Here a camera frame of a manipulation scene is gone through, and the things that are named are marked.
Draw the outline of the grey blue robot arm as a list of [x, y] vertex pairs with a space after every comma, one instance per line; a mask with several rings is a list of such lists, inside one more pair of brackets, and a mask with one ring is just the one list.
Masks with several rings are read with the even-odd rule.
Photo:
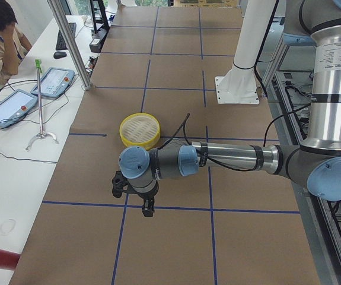
[[151, 217], [159, 180], [221, 166], [238, 172], [264, 170], [319, 198], [340, 201], [341, 1], [288, 1], [284, 35], [290, 45], [316, 45], [308, 134], [300, 145], [244, 146], [171, 138], [152, 150], [131, 146], [119, 156], [113, 195], [138, 195], [144, 202], [143, 215]]

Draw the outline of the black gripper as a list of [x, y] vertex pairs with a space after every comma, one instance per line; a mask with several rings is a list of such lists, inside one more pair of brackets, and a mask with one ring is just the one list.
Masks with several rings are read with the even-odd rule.
[[157, 189], [153, 189], [147, 193], [139, 194], [143, 199], [142, 213], [144, 216], [152, 217], [154, 213], [155, 196], [158, 193]]

